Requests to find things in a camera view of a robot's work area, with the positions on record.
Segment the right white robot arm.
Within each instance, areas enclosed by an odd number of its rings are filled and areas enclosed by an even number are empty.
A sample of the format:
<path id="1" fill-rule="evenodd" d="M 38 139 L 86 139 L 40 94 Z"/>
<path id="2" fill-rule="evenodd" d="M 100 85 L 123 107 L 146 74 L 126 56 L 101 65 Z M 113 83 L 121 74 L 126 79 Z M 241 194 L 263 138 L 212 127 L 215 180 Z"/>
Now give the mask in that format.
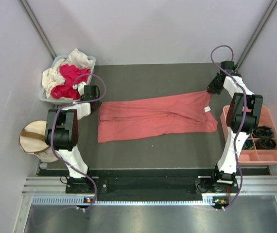
<path id="1" fill-rule="evenodd" d="M 232 100 L 226 115 L 228 135 L 225 148 L 209 183 L 215 192 L 236 183 L 235 176 L 241 170 L 238 158 L 245 141 L 259 124 L 263 104 L 263 96 L 254 94 L 246 87 L 233 61 L 221 62 L 220 72 L 208 85 L 207 92 L 220 94 L 223 90 L 229 93 Z"/>

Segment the pink divided organizer tray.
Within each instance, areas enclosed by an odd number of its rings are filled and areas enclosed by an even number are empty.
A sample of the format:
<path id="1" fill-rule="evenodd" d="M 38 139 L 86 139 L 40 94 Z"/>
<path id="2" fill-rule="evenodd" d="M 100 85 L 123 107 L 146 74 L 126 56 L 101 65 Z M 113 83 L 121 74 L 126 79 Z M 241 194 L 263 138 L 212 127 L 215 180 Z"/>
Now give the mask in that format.
<path id="1" fill-rule="evenodd" d="M 260 114 L 260 127 L 270 129 L 269 139 L 264 139 L 262 133 L 250 134 L 246 145 L 239 156 L 242 166 L 268 166 L 277 164 L 277 130 L 267 106 L 262 106 Z"/>

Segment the dark coiled item front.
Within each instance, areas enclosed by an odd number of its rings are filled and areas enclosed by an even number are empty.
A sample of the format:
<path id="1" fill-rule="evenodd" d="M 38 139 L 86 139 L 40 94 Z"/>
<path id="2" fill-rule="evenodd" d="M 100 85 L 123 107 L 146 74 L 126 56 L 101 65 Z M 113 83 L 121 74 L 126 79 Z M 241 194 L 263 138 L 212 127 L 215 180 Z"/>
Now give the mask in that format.
<path id="1" fill-rule="evenodd" d="M 256 149 L 258 150 L 273 150 L 276 146 L 275 140 L 271 138 L 261 138 L 256 142 Z"/>

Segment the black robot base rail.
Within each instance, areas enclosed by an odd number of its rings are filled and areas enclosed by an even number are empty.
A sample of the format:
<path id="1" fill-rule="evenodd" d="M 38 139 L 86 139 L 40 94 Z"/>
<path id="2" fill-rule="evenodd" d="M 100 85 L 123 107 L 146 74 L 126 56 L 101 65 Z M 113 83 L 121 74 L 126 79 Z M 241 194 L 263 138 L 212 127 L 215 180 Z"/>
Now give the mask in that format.
<path id="1" fill-rule="evenodd" d="M 97 200 L 201 200 L 212 193 L 226 199 L 238 190 L 235 184 L 213 188 L 211 168 L 92 169 L 88 175 L 94 188 L 82 194 L 97 194 Z"/>

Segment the dark coiled item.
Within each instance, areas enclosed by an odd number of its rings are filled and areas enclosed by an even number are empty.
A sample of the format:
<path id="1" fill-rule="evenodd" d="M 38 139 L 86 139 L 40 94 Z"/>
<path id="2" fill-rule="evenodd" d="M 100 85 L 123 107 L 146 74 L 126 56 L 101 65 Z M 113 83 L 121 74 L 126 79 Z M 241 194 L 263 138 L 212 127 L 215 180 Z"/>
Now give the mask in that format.
<path id="1" fill-rule="evenodd" d="M 275 140 L 271 138 L 261 138 L 256 142 L 256 149 L 258 150 L 273 150 L 276 146 Z"/>
<path id="2" fill-rule="evenodd" d="M 274 135 L 274 131 L 268 126 L 258 126 L 252 131 L 252 136 L 254 138 L 268 139 L 273 138 Z"/>

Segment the dark coiled item back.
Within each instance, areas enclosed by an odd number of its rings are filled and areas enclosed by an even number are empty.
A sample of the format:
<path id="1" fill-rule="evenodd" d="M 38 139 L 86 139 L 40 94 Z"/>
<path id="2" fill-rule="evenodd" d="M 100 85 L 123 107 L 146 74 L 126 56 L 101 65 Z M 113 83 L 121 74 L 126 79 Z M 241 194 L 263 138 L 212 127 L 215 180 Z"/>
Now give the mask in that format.
<path id="1" fill-rule="evenodd" d="M 268 139 L 273 138 L 274 135 L 274 131 L 268 126 L 258 126 L 252 131 L 252 136 L 254 138 Z"/>

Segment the yellow blue coiled item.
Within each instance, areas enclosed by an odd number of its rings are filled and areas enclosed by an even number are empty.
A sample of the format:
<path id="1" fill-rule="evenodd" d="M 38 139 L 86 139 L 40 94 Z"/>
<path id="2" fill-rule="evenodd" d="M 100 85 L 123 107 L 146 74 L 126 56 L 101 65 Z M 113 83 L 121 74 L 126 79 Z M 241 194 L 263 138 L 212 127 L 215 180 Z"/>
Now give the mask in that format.
<path id="1" fill-rule="evenodd" d="M 247 139 L 242 147 L 242 150 L 253 150 L 254 149 L 254 142 L 251 139 Z"/>

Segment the salmon pink t-shirt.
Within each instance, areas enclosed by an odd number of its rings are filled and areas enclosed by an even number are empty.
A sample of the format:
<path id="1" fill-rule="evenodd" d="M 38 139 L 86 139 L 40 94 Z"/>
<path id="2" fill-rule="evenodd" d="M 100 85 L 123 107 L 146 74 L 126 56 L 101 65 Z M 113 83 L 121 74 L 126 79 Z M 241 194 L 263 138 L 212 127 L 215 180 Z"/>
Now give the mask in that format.
<path id="1" fill-rule="evenodd" d="M 131 101 L 103 102 L 99 108 L 99 143 L 172 133 L 214 133 L 218 121 L 206 91 Z"/>

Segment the cream t-shirt in bin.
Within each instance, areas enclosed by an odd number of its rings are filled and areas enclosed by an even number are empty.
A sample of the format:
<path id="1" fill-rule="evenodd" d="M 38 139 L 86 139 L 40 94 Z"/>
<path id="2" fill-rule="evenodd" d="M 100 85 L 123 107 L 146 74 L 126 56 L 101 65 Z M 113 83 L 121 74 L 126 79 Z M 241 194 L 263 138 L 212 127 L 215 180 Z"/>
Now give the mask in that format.
<path id="1" fill-rule="evenodd" d="M 91 70 L 91 73 L 94 71 L 96 63 L 96 58 L 93 56 L 85 55 L 83 52 L 79 51 L 78 49 L 74 49 L 68 55 L 60 55 L 57 56 L 51 67 L 43 71 L 42 73 L 42 88 L 39 92 L 39 99 L 41 101 L 50 102 L 53 104 L 67 104 L 72 101 L 73 99 L 61 98 L 61 99 L 54 99 L 51 96 L 51 91 L 57 85 L 63 84 L 65 79 L 60 74 L 60 67 L 63 65 L 75 65 L 79 69 L 87 68 Z M 90 84 L 92 76 L 88 75 L 87 84 Z"/>

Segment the magenta t-shirt in bin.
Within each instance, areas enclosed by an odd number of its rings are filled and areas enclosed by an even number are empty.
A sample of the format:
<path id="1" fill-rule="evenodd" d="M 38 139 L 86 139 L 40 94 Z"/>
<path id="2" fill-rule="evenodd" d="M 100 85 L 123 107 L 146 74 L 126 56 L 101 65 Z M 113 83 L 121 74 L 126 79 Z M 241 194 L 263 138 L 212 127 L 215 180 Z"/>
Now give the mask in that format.
<path id="1" fill-rule="evenodd" d="M 59 70 L 65 82 L 54 87 L 51 91 L 51 96 L 54 99 L 67 98 L 78 100 L 81 96 L 72 86 L 80 82 L 87 82 L 89 76 L 86 74 L 90 74 L 91 70 L 87 68 L 79 69 L 75 65 L 68 64 L 61 66 Z"/>

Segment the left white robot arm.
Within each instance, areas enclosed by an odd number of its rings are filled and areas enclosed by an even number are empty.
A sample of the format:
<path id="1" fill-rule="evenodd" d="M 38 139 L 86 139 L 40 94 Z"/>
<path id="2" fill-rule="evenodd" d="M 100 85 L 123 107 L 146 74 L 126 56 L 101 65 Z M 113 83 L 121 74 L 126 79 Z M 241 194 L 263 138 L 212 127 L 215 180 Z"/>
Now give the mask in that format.
<path id="1" fill-rule="evenodd" d="M 88 193 L 94 188 L 93 180 L 86 176 L 88 166 L 78 149 L 78 120 L 97 111 L 101 105 L 99 97 L 98 86 L 86 85 L 79 99 L 85 103 L 48 111 L 44 139 L 69 170 L 66 193 Z"/>

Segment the round cream fabric basket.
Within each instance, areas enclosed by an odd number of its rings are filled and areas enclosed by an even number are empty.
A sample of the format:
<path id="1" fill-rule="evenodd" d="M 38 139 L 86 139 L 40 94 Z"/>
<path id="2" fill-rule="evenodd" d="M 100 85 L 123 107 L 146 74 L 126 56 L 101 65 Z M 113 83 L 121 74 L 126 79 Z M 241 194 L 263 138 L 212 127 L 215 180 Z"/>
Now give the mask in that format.
<path id="1" fill-rule="evenodd" d="M 42 162 L 52 163 L 57 161 L 57 158 L 45 142 L 46 124 L 45 120 L 36 120 L 27 124 L 20 133 L 19 145 L 25 153 L 35 155 Z"/>

